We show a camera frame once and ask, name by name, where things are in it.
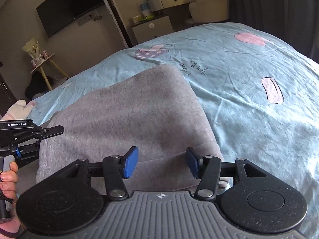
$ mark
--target blue clip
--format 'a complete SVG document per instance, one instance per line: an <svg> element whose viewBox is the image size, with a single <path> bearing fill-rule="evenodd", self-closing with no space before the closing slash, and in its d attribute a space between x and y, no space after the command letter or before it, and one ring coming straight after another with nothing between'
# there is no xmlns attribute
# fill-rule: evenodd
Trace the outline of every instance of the blue clip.
<svg viewBox="0 0 319 239"><path fill-rule="evenodd" d="M201 179L200 169L203 166L203 158L192 147L186 149L186 163L195 179Z"/></svg>
<svg viewBox="0 0 319 239"><path fill-rule="evenodd" d="M16 154L17 154L17 158L21 157L21 153L20 153L20 150L19 150L18 147L17 147L17 150L16 150Z"/></svg>
<svg viewBox="0 0 319 239"><path fill-rule="evenodd" d="M123 179L128 179L132 176L136 165L138 164L138 148L131 147L131 149L122 156L121 163L123 167L121 171L121 176Z"/></svg>

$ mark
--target power outlet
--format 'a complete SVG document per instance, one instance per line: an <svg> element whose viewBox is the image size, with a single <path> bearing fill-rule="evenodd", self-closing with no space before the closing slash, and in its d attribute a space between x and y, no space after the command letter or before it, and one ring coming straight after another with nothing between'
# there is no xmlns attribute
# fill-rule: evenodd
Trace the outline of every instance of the power outlet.
<svg viewBox="0 0 319 239"><path fill-rule="evenodd" d="M92 20L92 18L90 17L90 14L92 14L92 13L89 12L88 14L86 14L83 17L81 17L80 19L78 19L77 23L78 23L79 27L81 27L85 23L87 23L87 22Z"/></svg>

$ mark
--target television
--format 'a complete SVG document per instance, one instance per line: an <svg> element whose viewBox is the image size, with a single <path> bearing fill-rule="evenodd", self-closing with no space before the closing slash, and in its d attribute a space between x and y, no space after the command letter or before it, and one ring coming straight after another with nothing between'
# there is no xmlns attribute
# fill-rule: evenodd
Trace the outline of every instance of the television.
<svg viewBox="0 0 319 239"><path fill-rule="evenodd" d="M48 37L104 4L103 0L45 0L37 7L41 23Z"/></svg>

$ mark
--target gray ribbed surface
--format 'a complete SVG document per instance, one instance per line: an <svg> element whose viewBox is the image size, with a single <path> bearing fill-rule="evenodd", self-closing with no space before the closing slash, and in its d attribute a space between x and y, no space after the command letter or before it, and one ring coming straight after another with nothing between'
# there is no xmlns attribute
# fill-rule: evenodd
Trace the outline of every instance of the gray ribbed surface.
<svg viewBox="0 0 319 239"><path fill-rule="evenodd" d="M26 232L21 238L49 237ZM296 231L275 236L241 231L225 221L213 203L193 199L188 191L135 192L130 199L111 203L94 225L58 238L305 239Z"/></svg>

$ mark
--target door handle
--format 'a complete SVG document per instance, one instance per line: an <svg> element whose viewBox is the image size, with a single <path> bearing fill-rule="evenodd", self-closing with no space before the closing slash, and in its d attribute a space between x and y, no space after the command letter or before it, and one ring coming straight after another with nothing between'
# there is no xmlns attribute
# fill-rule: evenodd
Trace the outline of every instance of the door handle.
<svg viewBox="0 0 319 239"><path fill-rule="evenodd" d="M8 89L8 88L5 86L4 82L0 83L0 87L4 87L6 90Z"/></svg>

